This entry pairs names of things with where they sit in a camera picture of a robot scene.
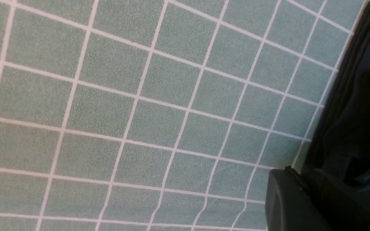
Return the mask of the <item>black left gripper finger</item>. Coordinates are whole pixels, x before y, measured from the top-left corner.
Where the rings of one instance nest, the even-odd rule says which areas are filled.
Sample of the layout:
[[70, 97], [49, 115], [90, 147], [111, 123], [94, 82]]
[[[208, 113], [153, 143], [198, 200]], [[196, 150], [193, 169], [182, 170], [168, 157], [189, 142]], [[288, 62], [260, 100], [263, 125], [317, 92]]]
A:
[[270, 170], [269, 231], [370, 231], [370, 198], [320, 169]]

